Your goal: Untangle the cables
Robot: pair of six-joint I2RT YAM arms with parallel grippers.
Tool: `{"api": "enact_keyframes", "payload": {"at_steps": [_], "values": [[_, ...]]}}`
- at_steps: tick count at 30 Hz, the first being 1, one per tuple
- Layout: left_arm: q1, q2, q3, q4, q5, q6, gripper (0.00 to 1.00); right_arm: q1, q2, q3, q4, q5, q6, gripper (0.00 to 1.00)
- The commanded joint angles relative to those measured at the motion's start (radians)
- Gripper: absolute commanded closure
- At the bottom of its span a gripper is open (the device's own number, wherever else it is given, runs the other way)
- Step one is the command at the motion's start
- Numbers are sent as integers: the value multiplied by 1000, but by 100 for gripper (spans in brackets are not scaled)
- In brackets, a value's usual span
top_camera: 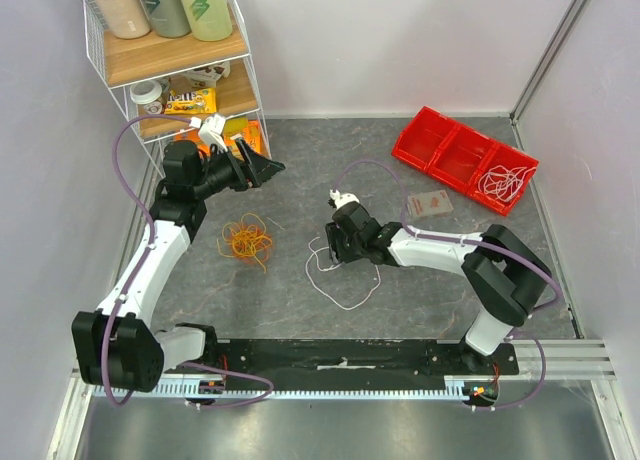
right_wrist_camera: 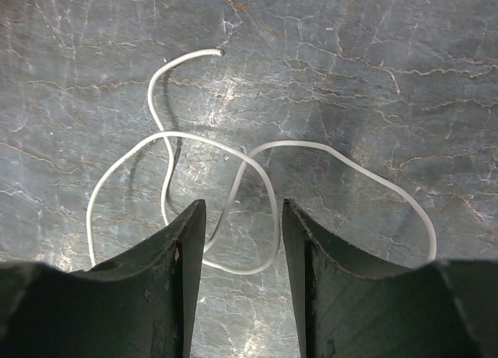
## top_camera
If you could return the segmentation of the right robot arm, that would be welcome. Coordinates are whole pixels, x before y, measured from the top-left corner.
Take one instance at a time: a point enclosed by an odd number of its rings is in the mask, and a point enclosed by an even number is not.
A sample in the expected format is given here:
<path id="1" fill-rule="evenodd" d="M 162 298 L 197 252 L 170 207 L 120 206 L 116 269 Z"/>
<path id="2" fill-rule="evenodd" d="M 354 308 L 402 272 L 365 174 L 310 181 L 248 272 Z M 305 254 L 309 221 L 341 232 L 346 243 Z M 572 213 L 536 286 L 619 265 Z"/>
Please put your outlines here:
<path id="1" fill-rule="evenodd" d="M 421 267 L 466 278 L 481 307 L 457 357 L 473 374 L 493 363 L 494 352 L 533 314 L 544 290 L 557 286 L 550 268 L 503 225 L 453 235 L 401 222 L 381 224 L 352 200 L 336 208 L 325 233 L 339 263 L 366 259 L 374 265 Z"/>

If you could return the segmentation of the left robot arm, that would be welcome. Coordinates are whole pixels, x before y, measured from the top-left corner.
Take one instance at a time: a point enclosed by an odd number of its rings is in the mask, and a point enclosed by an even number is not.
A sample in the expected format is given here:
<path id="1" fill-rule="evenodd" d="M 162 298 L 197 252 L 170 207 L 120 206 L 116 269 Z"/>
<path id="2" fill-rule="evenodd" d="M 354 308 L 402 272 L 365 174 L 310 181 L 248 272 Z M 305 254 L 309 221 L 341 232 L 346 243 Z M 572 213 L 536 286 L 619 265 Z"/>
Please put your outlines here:
<path id="1" fill-rule="evenodd" d="M 243 140 L 236 145 L 238 155 L 216 150 L 209 157 L 189 141 L 165 148 L 165 176 L 146 214 L 149 223 L 141 244 L 111 293 L 94 311 L 74 318 L 71 331 L 81 377 L 102 387 L 109 399 L 118 390 L 148 393 L 164 372 L 185 362 L 198 373 L 218 365 L 213 328 L 180 324 L 154 334 L 150 324 L 171 272 L 203 223 L 206 200 L 225 189 L 258 188 L 285 168 Z"/>

